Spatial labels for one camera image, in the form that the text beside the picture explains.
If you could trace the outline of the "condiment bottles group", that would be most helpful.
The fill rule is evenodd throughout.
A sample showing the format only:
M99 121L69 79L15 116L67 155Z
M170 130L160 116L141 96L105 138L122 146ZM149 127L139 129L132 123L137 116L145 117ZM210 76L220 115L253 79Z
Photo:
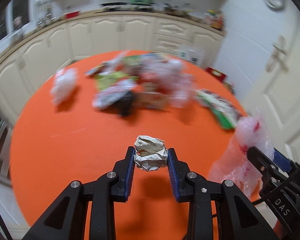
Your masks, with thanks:
M222 31L224 26L224 14L223 11L208 10L205 13L204 23L212 27L213 29Z

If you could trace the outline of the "wok pan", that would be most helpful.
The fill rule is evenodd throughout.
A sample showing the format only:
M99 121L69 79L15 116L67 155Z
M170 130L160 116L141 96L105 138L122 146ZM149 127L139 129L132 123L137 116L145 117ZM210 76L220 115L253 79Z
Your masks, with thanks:
M176 17L188 17L189 13L194 12L194 10L180 9L178 6L172 6L169 3L164 3L164 12L167 15Z

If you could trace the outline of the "white plastic bag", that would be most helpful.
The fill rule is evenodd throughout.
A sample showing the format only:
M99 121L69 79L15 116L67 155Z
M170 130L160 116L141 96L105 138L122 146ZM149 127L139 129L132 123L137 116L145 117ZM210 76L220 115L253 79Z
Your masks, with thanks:
M55 106L67 101L77 85L78 72L76 68L62 68L54 75L53 85L50 90L52 103Z

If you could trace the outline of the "lower kitchen cabinets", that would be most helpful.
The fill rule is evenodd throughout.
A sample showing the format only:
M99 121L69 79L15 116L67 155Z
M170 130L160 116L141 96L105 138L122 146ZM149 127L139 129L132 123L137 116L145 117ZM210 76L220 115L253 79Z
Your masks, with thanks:
M213 63L225 37L207 24L156 13L111 12L59 21L27 35L0 55L0 110L15 122L38 88L60 68L118 50L177 55L182 45L204 51Z

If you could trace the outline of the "black plastic bag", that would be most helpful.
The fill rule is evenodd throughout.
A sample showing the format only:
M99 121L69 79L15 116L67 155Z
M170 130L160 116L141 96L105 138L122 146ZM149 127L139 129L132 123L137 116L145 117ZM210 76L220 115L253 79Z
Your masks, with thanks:
M114 103L117 113L124 117L129 116L136 101L136 94L128 91L121 99Z

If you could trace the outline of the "green electric pot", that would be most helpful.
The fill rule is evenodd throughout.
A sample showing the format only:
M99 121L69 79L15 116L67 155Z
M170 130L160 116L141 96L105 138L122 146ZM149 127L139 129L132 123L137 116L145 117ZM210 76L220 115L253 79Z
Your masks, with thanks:
M130 0L130 4L133 5L151 5L153 0Z

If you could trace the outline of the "green snack wrapper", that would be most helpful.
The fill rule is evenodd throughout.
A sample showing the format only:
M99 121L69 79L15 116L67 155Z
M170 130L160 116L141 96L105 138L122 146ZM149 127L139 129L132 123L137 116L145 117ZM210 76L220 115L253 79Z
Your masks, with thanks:
M113 86L115 83L127 77L128 75L121 71L97 74L95 76L96 89L98 91L105 90L106 88Z

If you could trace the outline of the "orange round tablecloth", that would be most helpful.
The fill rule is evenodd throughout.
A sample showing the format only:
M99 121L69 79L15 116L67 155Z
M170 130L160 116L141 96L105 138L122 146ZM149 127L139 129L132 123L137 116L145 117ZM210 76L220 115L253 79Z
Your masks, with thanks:
M84 73L115 52L74 64L79 78L73 98L59 107L51 102L52 80L30 98L13 130L10 174L13 191L28 224L33 224L73 180L96 180L113 169L139 135L162 139L190 169L207 176L226 150L231 131L219 126L207 108L138 109L122 118L92 106L93 79ZM168 171L136 169L126 203L115 204L117 239L182 239L188 205L172 194Z

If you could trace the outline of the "rice bag white green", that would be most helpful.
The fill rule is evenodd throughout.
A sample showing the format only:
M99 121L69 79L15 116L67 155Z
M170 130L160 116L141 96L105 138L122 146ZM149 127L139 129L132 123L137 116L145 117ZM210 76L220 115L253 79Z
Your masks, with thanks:
M181 45L178 50L178 56L187 62L202 67L205 60L205 50L192 46Z

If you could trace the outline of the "gas stove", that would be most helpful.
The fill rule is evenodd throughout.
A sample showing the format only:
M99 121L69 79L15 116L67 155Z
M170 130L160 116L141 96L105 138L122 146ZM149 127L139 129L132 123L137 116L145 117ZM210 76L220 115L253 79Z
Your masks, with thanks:
M154 7L151 4L130 4L127 2L111 2L100 4L104 12L110 11L143 11L153 12Z

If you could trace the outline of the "red basin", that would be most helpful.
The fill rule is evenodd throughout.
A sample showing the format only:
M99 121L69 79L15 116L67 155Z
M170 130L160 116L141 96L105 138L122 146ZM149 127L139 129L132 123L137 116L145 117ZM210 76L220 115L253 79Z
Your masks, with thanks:
M73 12L67 12L64 16L65 19L75 18L78 17L80 14L80 11L73 11Z

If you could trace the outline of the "rice noodle package red text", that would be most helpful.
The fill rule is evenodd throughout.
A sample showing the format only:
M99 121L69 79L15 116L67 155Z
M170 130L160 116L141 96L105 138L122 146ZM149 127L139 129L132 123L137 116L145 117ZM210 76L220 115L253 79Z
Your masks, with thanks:
M229 100L208 89L195 90L195 99L200 105L210 109L223 129L233 130L236 128L242 115Z

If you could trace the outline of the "white door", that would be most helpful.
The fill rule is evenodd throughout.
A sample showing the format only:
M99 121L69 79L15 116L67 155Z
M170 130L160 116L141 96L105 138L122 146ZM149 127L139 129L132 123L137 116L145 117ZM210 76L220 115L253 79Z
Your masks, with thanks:
M249 113L261 111L273 146L300 163L300 13L288 16L281 35L287 55L281 58L289 71L276 64L247 94L243 105Z

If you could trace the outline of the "flat beige paper package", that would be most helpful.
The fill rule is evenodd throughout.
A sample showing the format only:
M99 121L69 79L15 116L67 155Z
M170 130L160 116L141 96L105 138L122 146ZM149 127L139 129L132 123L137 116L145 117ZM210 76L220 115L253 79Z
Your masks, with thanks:
M140 108L163 110L167 106L168 96L160 92L141 89L137 96Z

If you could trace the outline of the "clear plastic bag red print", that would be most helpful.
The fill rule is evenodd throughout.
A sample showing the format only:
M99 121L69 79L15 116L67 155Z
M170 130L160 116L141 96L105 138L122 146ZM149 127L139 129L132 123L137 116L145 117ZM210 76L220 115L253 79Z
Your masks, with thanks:
M274 147L260 111L255 116L243 116L239 119L225 152L213 163L207 179L217 183L232 180L251 198L261 181L260 171L247 158L248 149L254 146L269 159L274 159Z

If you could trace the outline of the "white red snack wrapper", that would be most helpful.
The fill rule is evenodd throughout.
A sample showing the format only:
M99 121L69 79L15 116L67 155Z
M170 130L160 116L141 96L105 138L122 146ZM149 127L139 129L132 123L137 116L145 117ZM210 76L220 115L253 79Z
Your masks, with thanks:
M122 79L114 85L96 93L92 101L92 106L104 110L136 87L137 83L133 79Z

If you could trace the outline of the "white paper ball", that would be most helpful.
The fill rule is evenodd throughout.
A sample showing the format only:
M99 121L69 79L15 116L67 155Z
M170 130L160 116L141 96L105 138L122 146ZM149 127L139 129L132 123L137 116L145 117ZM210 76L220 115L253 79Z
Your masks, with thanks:
M134 142L134 162L144 171L156 171L167 166L168 150L161 139L139 135Z

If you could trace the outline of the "milk carton box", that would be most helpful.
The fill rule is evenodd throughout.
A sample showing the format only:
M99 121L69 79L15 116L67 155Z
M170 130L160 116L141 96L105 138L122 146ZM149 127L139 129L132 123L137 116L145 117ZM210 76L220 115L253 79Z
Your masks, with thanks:
M122 71L129 76L139 76L147 65L153 63L166 63L169 57L162 53L146 53L141 55L125 56L122 62Z

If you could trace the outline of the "hanging utensil rack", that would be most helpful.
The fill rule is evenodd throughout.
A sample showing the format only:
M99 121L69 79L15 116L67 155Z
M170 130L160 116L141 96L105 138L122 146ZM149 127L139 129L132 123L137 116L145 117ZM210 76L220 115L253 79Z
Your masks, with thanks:
M50 25L55 17L52 13L52 6L55 0L42 0L35 3L35 15L37 17L37 28L43 28Z

